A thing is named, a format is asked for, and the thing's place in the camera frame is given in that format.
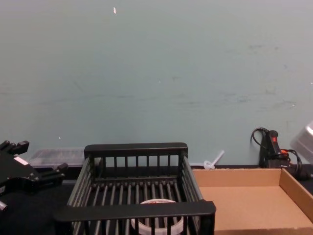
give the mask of white plastic piece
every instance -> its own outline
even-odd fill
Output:
[[[203,167],[204,169],[215,169],[215,164],[222,158],[224,155],[225,151],[222,150],[220,154],[217,156],[217,158],[211,163],[210,161],[204,161]]]
[[[25,161],[24,159],[20,158],[18,155],[14,155],[15,158],[14,160],[15,161],[18,161],[19,163],[23,164],[23,165],[28,165],[29,163],[27,161]]]
[[[168,203],[168,202],[173,202],[175,203],[175,201],[172,200],[168,200],[168,199],[151,199],[151,200],[147,200],[142,202],[141,204],[151,204],[151,203]],[[132,223],[132,227],[135,229],[135,219],[131,220]],[[143,223],[141,223],[139,221],[139,233],[141,235],[151,235],[151,227],[144,225]],[[171,235],[178,235],[183,231],[183,219],[181,218],[181,220],[172,225],[171,227]],[[156,235],[167,235],[167,228],[155,228],[155,234]]]
[[[313,164],[313,121],[300,131],[290,146]]]

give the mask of metal object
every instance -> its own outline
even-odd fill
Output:
[[[142,156],[145,166],[139,166]],[[167,165],[161,165],[160,156],[167,156]],[[101,163],[95,164],[97,158]],[[174,158],[177,165],[171,165]],[[57,235],[138,234],[139,221],[150,225],[152,234],[158,228],[170,234],[178,221],[183,221],[182,234],[214,234],[216,208],[202,199],[186,144],[90,145],[85,148],[85,159],[68,206],[54,216]],[[176,203],[141,204],[158,197]]]
[[[0,144],[0,195],[16,190],[34,192],[62,183],[68,165],[62,164],[56,170],[38,173],[17,155],[27,152],[28,146],[27,141],[18,144],[5,141]]]

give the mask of tape roll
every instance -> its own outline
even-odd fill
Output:
[[[168,199],[151,199],[142,202],[141,204],[151,204],[151,203],[175,203],[175,201]],[[135,219],[131,219],[132,227],[135,229]],[[174,225],[171,226],[171,235],[178,235],[183,231],[183,218]],[[151,235],[151,227],[144,225],[139,222],[139,233],[141,235]],[[167,235],[167,228],[155,228],[156,235]]]

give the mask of power cord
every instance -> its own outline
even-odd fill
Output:
[[[268,150],[268,149],[267,149],[265,146],[261,145],[261,143],[259,143],[259,142],[256,140],[254,134],[255,134],[256,132],[261,132],[262,135],[265,135],[268,131],[269,131],[269,130],[266,129],[266,128],[264,128],[264,127],[259,127],[259,128],[254,129],[253,132],[252,132],[252,134],[251,134],[251,138],[252,138],[260,147],[262,147],[262,148],[265,149],[265,150]]]

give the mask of black cable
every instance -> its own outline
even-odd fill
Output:
[[[259,146],[261,146],[263,149],[267,150],[267,148],[266,148],[265,146],[261,145],[261,144],[256,140],[254,134],[255,134],[255,132],[257,132],[257,131],[261,132],[262,135],[264,135],[264,134],[266,134],[266,132],[268,132],[269,130],[266,129],[266,128],[263,128],[263,127],[259,127],[259,128],[254,129],[253,132],[252,132],[252,134],[251,134],[251,138],[253,138],[253,140],[254,140]]]
[[[302,161],[301,161],[301,158],[299,157],[298,153],[295,150],[287,149],[287,151],[292,153],[293,155],[295,155],[297,157],[297,167],[295,169],[295,174],[296,175],[300,175],[300,173],[302,171]]]

